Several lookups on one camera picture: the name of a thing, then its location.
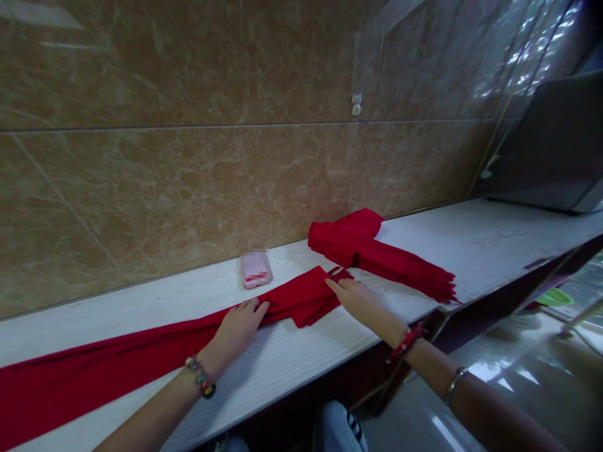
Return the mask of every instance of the white shelf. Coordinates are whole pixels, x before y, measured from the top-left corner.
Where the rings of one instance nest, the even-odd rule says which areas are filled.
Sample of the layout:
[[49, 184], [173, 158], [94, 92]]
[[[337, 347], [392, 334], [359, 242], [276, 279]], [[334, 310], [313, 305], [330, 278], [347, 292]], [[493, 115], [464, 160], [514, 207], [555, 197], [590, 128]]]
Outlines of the white shelf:
[[[385, 222], [378, 240], [455, 273], [458, 297], [468, 303], [526, 274], [525, 267], [534, 261], [559, 256], [602, 232], [603, 212], [568, 217], [474, 200]], [[334, 267], [311, 251], [305, 240], [275, 248], [269, 258], [273, 283], [252, 291], [240, 288], [238, 262], [232, 259], [0, 322], [0, 343], [4, 345], [0, 366], [205, 316], [268, 291], [317, 265], [327, 271]], [[402, 284], [357, 269], [352, 273], [383, 294], [385, 303], [407, 322], [438, 308], [434, 300]], [[301, 330], [291, 320], [263, 328], [255, 344], [220, 380], [215, 397], [191, 410], [164, 450], [186, 450], [203, 443], [377, 342], [371, 331], [341, 307]], [[17, 449], [90, 450], [173, 374]]]

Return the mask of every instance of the red fabric strip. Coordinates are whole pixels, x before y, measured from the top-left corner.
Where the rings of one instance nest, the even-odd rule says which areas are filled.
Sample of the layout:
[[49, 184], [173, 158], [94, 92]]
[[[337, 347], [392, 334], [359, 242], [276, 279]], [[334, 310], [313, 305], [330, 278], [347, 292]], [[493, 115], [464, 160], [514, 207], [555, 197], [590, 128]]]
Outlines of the red fabric strip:
[[[270, 302], [262, 325], [290, 317], [303, 328], [331, 312], [339, 301], [325, 284], [327, 277], [316, 267], [260, 295], [260, 302]], [[342, 270], [330, 277], [351, 276]], [[0, 369], [0, 450], [47, 433], [182, 367], [214, 337], [228, 309]]]
[[335, 223], [312, 223], [308, 246], [343, 267], [358, 267], [405, 284], [440, 303], [458, 303], [452, 273], [374, 239], [382, 221], [380, 215], [363, 208]]

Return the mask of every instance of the beaded bracelet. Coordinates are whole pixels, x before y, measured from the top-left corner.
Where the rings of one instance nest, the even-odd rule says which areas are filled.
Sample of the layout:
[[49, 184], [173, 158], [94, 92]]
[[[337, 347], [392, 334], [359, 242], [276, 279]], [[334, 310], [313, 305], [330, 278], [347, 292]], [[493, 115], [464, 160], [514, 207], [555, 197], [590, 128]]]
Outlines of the beaded bracelet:
[[207, 381], [207, 372], [203, 365], [197, 360], [197, 357], [188, 357], [185, 365], [191, 372], [198, 372], [197, 384], [201, 388], [201, 396], [203, 396], [204, 399], [211, 399], [215, 394], [215, 383], [210, 384], [209, 381]]
[[[404, 340], [400, 342], [396, 349], [391, 352], [391, 357], [397, 358], [398, 356], [403, 357], [406, 355], [410, 349], [413, 348], [415, 342], [419, 338], [422, 338], [424, 334], [427, 334], [427, 330], [424, 329], [423, 322], [419, 322], [419, 324], [414, 328], [407, 328], [406, 337], [404, 337]], [[391, 363], [391, 359], [387, 358], [385, 362], [389, 364]]]

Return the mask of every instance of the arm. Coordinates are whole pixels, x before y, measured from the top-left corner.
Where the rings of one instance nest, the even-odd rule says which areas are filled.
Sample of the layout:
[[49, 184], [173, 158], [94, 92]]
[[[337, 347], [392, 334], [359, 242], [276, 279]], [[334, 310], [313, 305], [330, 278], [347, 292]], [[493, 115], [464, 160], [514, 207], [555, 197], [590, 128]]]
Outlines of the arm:
[[[265, 301], [257, 311], [251, 303], [232, 308], [197, 359], [210, 381], [217, 381], [228, 366], [253, 342], [268, 310]], [[105, 439], [96, 451], [158, 451], [200, 398], [197, 375], [183, 369], [141, 409]]]
[[[343, 279], [339, 284], [328, 279], [327, 285], [356, 320], [374, 331], [391, 348], [404, 340], [407, 326], [369, 288], [350, 279]], [[405, 360], [439, 398], [446, 397], [457, 369], [450, 357], [419, 339], [405, 355]], [[450, 408], [488, 450], [565, 450], [525, 412], [471, 374], [459, 380]]]

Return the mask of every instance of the pink phone case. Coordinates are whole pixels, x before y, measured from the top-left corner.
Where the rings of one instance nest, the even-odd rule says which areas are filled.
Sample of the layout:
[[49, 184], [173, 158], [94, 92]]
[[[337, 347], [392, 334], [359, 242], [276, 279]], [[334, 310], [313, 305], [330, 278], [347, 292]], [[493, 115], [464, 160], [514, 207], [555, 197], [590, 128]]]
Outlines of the pink phone case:
[[272, 270], [266, 250], [256, 249], [241, 254], [241, 283], [243, 289], [253, 289], [272, 281]]

